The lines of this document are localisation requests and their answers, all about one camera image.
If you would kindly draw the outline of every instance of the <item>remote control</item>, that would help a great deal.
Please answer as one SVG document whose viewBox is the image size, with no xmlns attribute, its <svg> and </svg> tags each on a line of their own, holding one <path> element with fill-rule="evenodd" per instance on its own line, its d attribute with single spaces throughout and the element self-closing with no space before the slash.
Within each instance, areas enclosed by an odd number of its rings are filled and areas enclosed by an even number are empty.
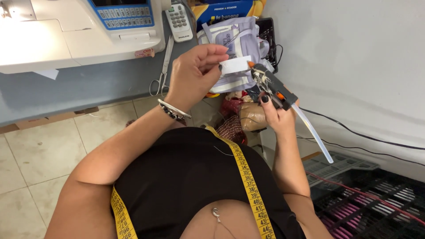
<svg viewBox="0 0 425 239">
<path fill-rule="evenodd" d="M 190 18 L 186 14 L 184 5 L 177 3 L 171 5 L 171 8 L 165 10 L 168 23 L 173 33 L 174 41 L 180 43 L 189 41 L 193 38 L 192 29 L 190 28 Z"/>
</svg>

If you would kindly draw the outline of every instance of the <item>black nail polish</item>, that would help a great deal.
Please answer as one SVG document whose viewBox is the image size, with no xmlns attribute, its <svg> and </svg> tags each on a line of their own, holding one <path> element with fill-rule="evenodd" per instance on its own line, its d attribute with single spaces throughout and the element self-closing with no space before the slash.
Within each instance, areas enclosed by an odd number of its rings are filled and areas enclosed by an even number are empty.
<svg viewBox="0 0 425 239">
<path fill-rule="evenodd" d="M 269 101 L 269 98 L 268 98 L 266 95 L 263 95 L 263 96 L 261 97 L 261 101 L 262 101 L 263 103 L 267 103 L 267 102 Z"/>
</svg>

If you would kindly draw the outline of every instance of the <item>glue gun nozzle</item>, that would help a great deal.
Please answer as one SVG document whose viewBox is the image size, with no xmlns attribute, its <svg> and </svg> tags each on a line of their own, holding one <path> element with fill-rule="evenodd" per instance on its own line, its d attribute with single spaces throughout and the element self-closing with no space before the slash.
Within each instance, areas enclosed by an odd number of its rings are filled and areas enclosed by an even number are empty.
<svg viewBox="0 0 425 239">
<path fill-rule="evenodd" d="M 248 62 L 249 68 L 253 68 L 255 65 L 255 63 L 253 63 L 252 61 L 246 61 L 246 62 Z"/>
</svg>

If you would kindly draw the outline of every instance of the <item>gray table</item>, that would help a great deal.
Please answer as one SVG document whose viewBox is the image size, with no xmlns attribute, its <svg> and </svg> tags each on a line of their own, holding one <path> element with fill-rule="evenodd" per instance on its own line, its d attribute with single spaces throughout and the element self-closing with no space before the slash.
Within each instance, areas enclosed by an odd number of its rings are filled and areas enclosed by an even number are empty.
<svg viewBox="0 0 425 239">
<path fill-rule="evenodd" d="M 165 14 L 166 42 L 171 33 Z M 196 45 L 175 43 L 170 62 Z M 158 79 L 165 50 L 145 57 L 59 69 L 56 80 L 34 72 L 0 73 L 0 127 L 20 120 L 46 117 L 99 105 L 149 96 L 149 84 Z M 167 83 L 170 81 L 171 65 Z"/>
</svg>

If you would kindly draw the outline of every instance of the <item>gray plastic crate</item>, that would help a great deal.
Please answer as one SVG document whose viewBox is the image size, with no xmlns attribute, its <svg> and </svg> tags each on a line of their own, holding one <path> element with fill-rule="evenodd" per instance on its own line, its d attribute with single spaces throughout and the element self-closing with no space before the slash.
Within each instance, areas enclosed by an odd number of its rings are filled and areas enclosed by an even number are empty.
<svg viewBox="0 0 425 239">
<path fill-rule="evenodd" d="M 333 164 L 330 164 L 328 160 L 326 160 L 324 154 L 320 154 L 316 157 L 304 161 L 304 170 L 321 178 L 329 179 L 350 169 L 374 170 L 379 168 L 379 165 L 376 163 L 356 159 L 341 153 L 329 151 L 329 154 L 334 160 Z M 309 181 L 310 187 L 321 182 L 319 179 L 308 174 L 307 179 Z"/>
</svg>

